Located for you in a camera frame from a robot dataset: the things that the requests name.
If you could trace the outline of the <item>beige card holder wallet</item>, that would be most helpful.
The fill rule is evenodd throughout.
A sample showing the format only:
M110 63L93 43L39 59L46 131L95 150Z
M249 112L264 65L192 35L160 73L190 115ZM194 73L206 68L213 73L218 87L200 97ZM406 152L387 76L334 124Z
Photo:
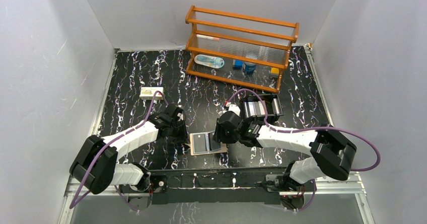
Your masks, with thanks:
M193 136L195 134L200 134L200 133L203 133L203 134L206 135L206 148L207 148L207 152L200 153L200 154L195 154L193 152ZM222 147L221 147L221 149L219 151L211 152L210 149L209 149L209 142L210 142L210 140L214 139L214 132L211 131L211 132L200 132L200 133L191 133L189 135L189 140L190 140L190 154L192 156L209 155L209 154L220 154L220 153L226 153L228 151L227 145L224 144L224 143L221 143Z

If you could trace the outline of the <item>black card box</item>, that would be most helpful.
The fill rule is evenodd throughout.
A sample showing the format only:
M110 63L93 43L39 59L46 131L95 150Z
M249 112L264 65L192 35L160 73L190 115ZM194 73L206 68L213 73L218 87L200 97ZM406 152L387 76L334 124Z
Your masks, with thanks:
M284 115L277 94L261 94L245 96L239 102L242 119L250 118L263 121L267 114L267 123L274 124Z

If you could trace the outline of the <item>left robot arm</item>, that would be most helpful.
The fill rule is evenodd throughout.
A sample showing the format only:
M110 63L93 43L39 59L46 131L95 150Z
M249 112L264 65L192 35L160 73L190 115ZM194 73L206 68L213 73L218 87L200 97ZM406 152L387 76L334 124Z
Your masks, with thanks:
M117 161L145 144L159 139L185 141L187 136L184 110L169 104L164 111L154 112L124 131L106 137L87 137L69 173L93 194L118 185L145 192L151 186L152 173L138 163Z

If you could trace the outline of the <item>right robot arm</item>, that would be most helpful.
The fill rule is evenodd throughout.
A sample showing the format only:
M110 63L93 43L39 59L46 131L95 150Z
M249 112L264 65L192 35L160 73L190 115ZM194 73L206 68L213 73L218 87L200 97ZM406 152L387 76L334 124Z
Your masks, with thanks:
M308 155L287 167L283 183L290 191L325 176L346 181L357 152L354 143L330 126L278 127L258 119L241 119L233 111L227 111L217 119L213 138L220 143L239 142L248 147L280 148Z

